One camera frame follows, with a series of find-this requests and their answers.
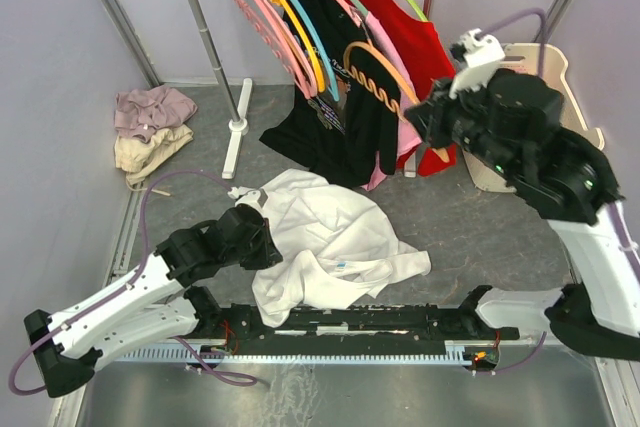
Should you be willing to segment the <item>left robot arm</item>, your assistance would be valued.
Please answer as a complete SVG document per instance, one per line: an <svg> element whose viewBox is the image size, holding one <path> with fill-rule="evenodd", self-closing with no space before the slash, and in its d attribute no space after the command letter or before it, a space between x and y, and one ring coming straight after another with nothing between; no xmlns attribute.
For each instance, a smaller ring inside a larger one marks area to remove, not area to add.
<svg viewBox="0 0 640 427"><path fill-rule="evenodd" d="M174 231L128 274L55 313L24 319L51 398L86 385L117 358L151 342L215 334L221 309L199 281L227 266L263 270L281 262L261 213L239 204L220 219Z"/></svg>

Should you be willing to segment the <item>blue hanger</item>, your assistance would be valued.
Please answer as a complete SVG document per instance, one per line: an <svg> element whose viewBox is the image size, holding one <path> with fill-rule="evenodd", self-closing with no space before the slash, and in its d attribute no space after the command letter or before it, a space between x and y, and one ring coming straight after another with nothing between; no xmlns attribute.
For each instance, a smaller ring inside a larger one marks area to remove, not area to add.
<svg viewBox="0 0 640 427"><path fill-rule="evenodd" d="M275 0L275 3L282 7L293 26L294 37L311 67L315 92L327 93L332 100L338 101L338 83L331 61L302 4L299 0Z"/></svg>

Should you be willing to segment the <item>white t shirt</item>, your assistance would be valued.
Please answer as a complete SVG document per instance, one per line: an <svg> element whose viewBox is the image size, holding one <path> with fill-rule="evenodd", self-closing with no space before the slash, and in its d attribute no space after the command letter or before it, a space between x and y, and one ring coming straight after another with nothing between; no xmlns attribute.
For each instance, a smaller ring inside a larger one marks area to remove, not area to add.
<svg viewBox="0 0 640 427"><path fill-rule="evenodd" d="M283 325L301 304L343 310L431 271L429 254L401 241L383 210L360 193L297 169L261 189L262 212L283 257L258 271L252 283L269 327Z"/></svg>

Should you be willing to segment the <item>pink t shirt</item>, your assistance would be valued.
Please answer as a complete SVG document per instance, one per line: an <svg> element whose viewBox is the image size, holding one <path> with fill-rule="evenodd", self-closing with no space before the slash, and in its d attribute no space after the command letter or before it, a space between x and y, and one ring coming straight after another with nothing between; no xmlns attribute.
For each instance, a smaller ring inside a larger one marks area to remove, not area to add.
<svg viewBox="0 0 640 427"><path fill-rule="evenodd" d="M397 52L393 42L387 35L380 22L373 16L372 13L368 13L364 22L371 34L371 39L377 42L377 49L386 56L390 63L395 67L399 74L403 77L404 82L408 88L413 92L414 86L410 79L410 75L404 66L404 63ZM398 103L400 107L400 114L413 106L414 102L412 98L414 92L407 96L405 90L400 87L399 94L394 94L393 99ZM413 126L405 119L400 118L397 126L397 152L396 152L396 169L403 169L405 163L404 157L406 155L411 156L412 152L422 143L421 138L416 133ZM376 188L381 182L385 180L387 174L384 174L380 169L379 153L376 153L376 164L371 174L369 182L362 185L362 188L366 191L371 191Z"/></svg>

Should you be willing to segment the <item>cream laundry basket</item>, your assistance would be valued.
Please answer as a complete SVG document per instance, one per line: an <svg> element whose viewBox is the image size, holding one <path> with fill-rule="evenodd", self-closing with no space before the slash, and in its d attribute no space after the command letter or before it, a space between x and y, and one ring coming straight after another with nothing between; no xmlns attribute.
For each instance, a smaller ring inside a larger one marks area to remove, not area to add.
<svg viewBox="0 0 640 427"><path fill-rule="evenodd" d="M588 140L600 151L604 150L605 139L599 127L589 127L578 105L576 97L566 79L569 62L564 53L551 44L544 46L543 69L538 76L538 58L540 45L538 43L509 43L503 45L505 58L501 63L504 69L512 70L516 74L528 74L533 80L518 81L517 87L533 87L533 100L524 102L527 106L534 106L548 120L540 120L540 126L551 128L561 125L574 131Z"/></svg>

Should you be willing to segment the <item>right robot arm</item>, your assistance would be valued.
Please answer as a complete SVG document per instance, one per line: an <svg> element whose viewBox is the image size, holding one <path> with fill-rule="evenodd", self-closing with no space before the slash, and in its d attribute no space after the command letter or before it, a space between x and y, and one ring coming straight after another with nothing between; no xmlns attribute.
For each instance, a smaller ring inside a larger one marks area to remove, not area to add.
<svg viewBox="0 0 640 427"><path fill-rule="evenodd" d="M499 69L477 90L442 79L405 118L430 146L457 145L500 176L560 238L578 274L546 291L487 290L460 329L549 332L591 357L639 357L639 255L607 157L562 126L563 95L541 78Z"/></svg>

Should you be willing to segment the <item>pink wavy hanger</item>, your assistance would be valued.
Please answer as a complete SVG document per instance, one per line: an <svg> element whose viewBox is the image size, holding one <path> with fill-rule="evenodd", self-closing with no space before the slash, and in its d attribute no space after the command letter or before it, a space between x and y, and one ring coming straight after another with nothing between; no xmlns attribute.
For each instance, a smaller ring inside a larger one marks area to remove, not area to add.
<svg viewBox="0 0 640 427"><path fill-rule="evenodd" d="M234 0L246 19L260 35L263 42L271 49L273 55L281 62L284 70L290 74L294 84L295 73L299 72L294 66L295 59L285 45L284 36L276 24L275 14L293 28L281 7L272 9L265 0Z"/></svg>

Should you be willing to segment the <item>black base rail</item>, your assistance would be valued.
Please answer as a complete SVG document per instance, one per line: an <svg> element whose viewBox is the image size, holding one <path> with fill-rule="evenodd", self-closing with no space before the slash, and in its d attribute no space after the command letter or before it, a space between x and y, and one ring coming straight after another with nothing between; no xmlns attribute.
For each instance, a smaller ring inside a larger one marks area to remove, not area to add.
<svg viewBox="0 0 640 427"><path fill-rule="evenodd" d="M458 307L430 304L354 306L347 310L295 308L279 327L263 323L258 309L222 308L188 335L207 359L310 365L472 365L475 352L516 341L513 327L495 329L464 301Z"/></svg>

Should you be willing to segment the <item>orange wavy hanger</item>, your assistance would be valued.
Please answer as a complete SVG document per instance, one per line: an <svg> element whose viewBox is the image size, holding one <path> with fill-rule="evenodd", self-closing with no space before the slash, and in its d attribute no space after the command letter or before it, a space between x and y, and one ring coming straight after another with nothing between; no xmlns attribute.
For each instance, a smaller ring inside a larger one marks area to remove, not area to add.
<svg viewBox="0 0 640 427"><path fill-rule="evenodd" d="M362 50L372 56L396 81L396 84L398 85L400 91L404 93L406 97L411 101L411 106L419 102L414 88L409 86L408 82L387 59L387 57L382 54L377 48L375 48L370 42L354 41L348 44L346 49L344 50L343 63L348 74L360 85L365 87L370 93L372 93L378 101L383 102L390 111L397 115L402 123L407 124L408 120L405 118L404 111L402 110L400 103L395 98L390 97L385 89L378 86L372 78L367 77L363 71L359 70L351 62L351 53L354 50Z"/></svg>

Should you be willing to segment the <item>black t shirt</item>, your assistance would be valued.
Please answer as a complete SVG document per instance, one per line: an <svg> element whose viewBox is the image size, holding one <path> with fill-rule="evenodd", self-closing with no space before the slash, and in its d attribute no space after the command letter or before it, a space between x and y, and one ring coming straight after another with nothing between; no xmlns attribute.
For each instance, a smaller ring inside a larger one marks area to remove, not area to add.
<svg viewBox="0 0 640 427"><path fill-rule="evenodd" d="M294 91L293 107L260 141L325 177L354 188L369 183L375 169L396 170L398 117L344 68L343 54L367 40L363 27L336 0L298 0L309 16L336 76L339 99L327 93L307 99Z"/></svg>

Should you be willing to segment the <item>red t shirt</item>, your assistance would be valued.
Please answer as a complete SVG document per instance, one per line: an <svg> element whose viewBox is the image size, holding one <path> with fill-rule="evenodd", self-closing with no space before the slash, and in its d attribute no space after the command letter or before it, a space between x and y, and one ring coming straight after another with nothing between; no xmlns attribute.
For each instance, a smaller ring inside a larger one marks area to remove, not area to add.
<svg viewBox="0 0 640 427"><path fill-rule="evenodd" d="M439 78L451 78L454 75L454 68L450 63L432 22L421 22L404 10L402 10L394 0L346 0L351 4L361 17L365 38L363 41L370 42L377 48L377 42L371 39L364 18L368 13L380 22L381 26L390 37L397 52L399 53L410 79L414 86L414 91L419 99L424 99L430 92L432 83ZM367 77L372 78L376 84L386 90L390 97L399 94L396 81L386 72L386 70L368 53L362 50L354 50L351 53L351 62ZM376 153L379 153L380 169L387 177L392 175L396 169L397 152L397 126L399 118L390 111L383 102L379 103L383 107L383 113L389 118L382 125L389 127L391 132L384 134L382 139L392 142L392 147L396 150L392 152L389 148L378 147L374 155L374 167L376 164Z"/></svg>

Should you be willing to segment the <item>mauve crumpled cloth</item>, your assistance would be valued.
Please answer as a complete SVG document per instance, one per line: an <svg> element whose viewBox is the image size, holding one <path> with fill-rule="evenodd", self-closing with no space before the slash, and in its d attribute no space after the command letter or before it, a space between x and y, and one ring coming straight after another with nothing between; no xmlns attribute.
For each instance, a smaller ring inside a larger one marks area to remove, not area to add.
<svg viewBox="0 0 640 427"><path fill-rule="evenodd" d="M114 128L121 137L148 143L158 130L180 127L197 110L192 99L166 85L151 90L119 92Z"/></svg>

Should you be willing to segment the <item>beige crumpled cloth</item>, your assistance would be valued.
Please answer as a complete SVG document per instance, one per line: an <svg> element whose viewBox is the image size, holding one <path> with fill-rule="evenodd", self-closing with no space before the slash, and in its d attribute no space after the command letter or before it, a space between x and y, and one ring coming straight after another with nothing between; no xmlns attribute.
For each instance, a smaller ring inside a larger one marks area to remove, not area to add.
<svg viewBox="0 0 640 427"><path fill-rule="evenodd" d="M115 167L124 172L126 186L131 191L143 191L141 184L193 137L187 125L160 129L148 142L119 136L114 144Z"/></svg>

